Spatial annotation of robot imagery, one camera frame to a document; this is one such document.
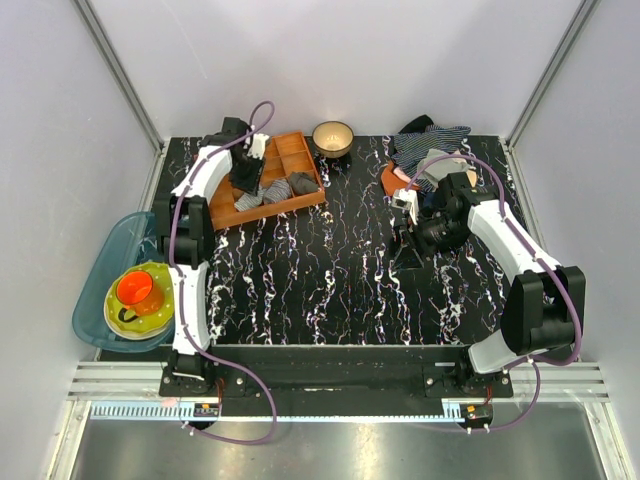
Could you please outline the grey striped underwear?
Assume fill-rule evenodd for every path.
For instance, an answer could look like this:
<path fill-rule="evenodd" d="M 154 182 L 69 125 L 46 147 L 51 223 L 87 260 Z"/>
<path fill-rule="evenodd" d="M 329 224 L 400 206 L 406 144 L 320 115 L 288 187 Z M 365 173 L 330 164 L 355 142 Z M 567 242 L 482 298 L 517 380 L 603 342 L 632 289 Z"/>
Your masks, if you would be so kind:
<path fill-rule="evenodd" d="M 259 187 L 256 194 L 244 193 L 235 203 L 234 207 L 238 212 L 248 211 L 263 204 L 265 189 Z"/>

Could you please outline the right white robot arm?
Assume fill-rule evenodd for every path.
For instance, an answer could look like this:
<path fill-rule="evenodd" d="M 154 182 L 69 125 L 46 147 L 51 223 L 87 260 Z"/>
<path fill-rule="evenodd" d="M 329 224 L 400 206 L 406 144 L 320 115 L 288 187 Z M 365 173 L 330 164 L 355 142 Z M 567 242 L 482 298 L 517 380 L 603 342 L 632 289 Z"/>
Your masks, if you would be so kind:
<path fill-rule="evenodd" d="M 521 360 L 577 345 L 583 333 L 586 278 L 577 267 L 564 267 L 526 232 L 502 199 L 500 186 L 471 184 L 465 173 L 452 173 L 436 189 L 433 205 L 422 208 L 412 189 L 398 189 L 393 207 L 403 213 L 395 226 L 396 253 L 412 253 L 425 265 L 437 253 L 479 239 L 508 280 L 499 330 L 470 345 L 454 371 L 454 384 L 476 396 L 490 375 Z"/>

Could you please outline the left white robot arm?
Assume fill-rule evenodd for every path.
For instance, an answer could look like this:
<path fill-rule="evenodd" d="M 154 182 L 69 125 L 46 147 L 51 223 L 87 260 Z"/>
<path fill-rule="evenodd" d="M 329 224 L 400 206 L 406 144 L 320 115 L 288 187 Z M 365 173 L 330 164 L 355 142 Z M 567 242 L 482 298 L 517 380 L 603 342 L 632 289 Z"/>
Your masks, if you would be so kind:
<path fill-rule="evenodd" d="M 258 193 L 268 140 L 244 120 L 226 117 L 219 132 L 203 138 L 184 179 L 153 205 L 157 248 L 169 265 L 174 297 L 170 364 L 196 396 L 208 394 L 216 382 L 214 369 L 202 363 L 202 352 L 210 345 L 205 280 L 215 248 L 209 203 L 225 179 L 252 196 Z"/>

